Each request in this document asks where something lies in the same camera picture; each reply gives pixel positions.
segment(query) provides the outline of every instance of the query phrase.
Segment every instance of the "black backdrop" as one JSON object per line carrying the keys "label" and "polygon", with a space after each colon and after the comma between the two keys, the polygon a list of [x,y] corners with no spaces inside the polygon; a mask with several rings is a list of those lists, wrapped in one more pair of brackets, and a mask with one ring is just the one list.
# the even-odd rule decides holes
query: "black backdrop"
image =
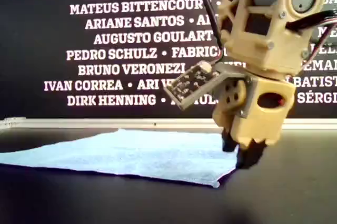
{"label": "black backdrop", "polygon": [[[147,44],[108,44],[95,45],[96,34],[121,32],[164,32],[184,30],[208,30],[209,25],[196,25],[199,15],[205,15],[204,9],[155,11],[155,12],[118,12],[96,15],[71,15],[70,5],[88,3],[121,3],[153,0],[0,0],[0,118],[209,118],[214,105],[194,105],[181,112],[171,104],[167,96],[159,90],[137,90],[141,79],[175,78],[178,74],[130,75],[121,73],[110,76],[79,76],[78,65],[99,64],[149,64],[149,63],[186,63],[185,68],[201,58],[172,58],[171,47],[215,46],[215,40],[206,42],[185,43],[147,43]],[[327,0],[324,8],[334,8],[337,0]],[[115,28],[86,30],[88,19],[118,18],[140,16],[183,15],[185,24],[181,27],[148,27],[148,28]],[[114,59],[98,61],[67,60],[67,50],[111,48],[157,48],[154,59]],[[298,88],[297,102],[289,114],[290,118],[335,118],[336,117],[336,70],[337,59],[334,48],[321,50],[313,66],[307,70],[296,83]],[[319,60],[323,60],[319,69]],[[311,76],[325,79],[323,86],[313,85]],[[110,91],[45,91],[44,81],[120,79],[123,90]],[[68,106],[69,95],[135,95],[154,94],[156,104],[153,106]]]}

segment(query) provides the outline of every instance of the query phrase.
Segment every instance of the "circuit board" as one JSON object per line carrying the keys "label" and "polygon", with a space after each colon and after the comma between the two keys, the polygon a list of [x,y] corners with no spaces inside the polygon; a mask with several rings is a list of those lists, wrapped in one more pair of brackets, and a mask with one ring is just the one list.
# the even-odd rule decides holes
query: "circuit board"
{"label": "circuit board", "polygon": [[230,70],[221,72],[210,63],[201,61],[172,81],[164,90],[181,110],[185,110],[232,75]]}

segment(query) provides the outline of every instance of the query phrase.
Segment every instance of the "beige plastic part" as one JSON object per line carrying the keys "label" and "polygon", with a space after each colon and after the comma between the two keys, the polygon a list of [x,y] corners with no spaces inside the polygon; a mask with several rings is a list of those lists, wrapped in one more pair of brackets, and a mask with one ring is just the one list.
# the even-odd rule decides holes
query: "beige plastic part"
{"label": "beige plastic part", "polygon": [[[298,13],[292,7],[291,0],[277,0],[272,6],[251,6],[252,0],[222,0],[218,10],[218,25],[221,29],[226,18],[232,22],[229,33],[221,31],[221,39],[227,54],[247,63],[247,70],[257,75],[274,79],[284,79],[285,75],[297,75],[301,70],[302,52],[308,49],[313,29],[301,34],[285,28],[287,22],[293,22],[305,16],[319,12],[324,0],[315,0],[306,13]],[[238,4],[235,15],[233,6]],[[250,14],[262,14],[270,19],[266,35],[246,32]]]}
{"label": "beige plastic part", "polygon": [[[248,148],[252,139],[259,143],[265,140],[267,145],[275,144],[282,131],[282,125],[294,104],[296,87],[286,81],[254,77],[256,86],[252,89],[251,105],[246,111],[247,117],[235,115],[231,127],[231,136],[241,148]],[[277,108],[263,108],[257,104],[259,97],[266,93],[279,94],[284,104]]]}
{"label": "beige plastic part", "polygon": [[246,85],[243,80],[226,79],[219,102],[213,110],[213,120],[228,132],[232,126],[235,109],[240,108],[246,100]]}

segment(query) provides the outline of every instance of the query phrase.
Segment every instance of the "screw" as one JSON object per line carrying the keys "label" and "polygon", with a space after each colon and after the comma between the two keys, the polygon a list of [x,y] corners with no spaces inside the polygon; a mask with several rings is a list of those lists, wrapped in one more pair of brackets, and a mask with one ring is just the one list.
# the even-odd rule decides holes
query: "screw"
{"label": "screw", "polygon": [[281,19],[284,19],[286,17],[286,12],[285,11],[280,12],[279,16]]}
{"label": "screw", "polygon": [[246,83],[247,83],[247,84],[250,84],[251,82],[252,82],[252,78],[251,78],[251,77],[247,77],[247,78],[246,78]]}
{"label": "screw", "polygon": [[274,43],[273,43],[273,42],[269,42],[269,43],[267,44],[267,48],[268,48],[268,49],[274,48]]}
{"label": "screw", "polygon": [[307,50],[304,50],[304,51],[302,51],[301,56],[302,56],[303,59],[306,59],[309,56],[309,52]]}

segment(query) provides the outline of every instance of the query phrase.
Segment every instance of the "white strip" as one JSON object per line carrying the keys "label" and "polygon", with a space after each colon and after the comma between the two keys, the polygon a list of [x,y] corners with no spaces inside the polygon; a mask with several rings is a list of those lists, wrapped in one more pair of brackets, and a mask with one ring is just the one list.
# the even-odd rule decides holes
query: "white strip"
{"label": "white strip", "polygon": [[[14,128],[133,128],[214,129],[213,119],[26,119],[0,121],[0,129]],[[337,129],[337,119],[286,119],[283,129]]]}

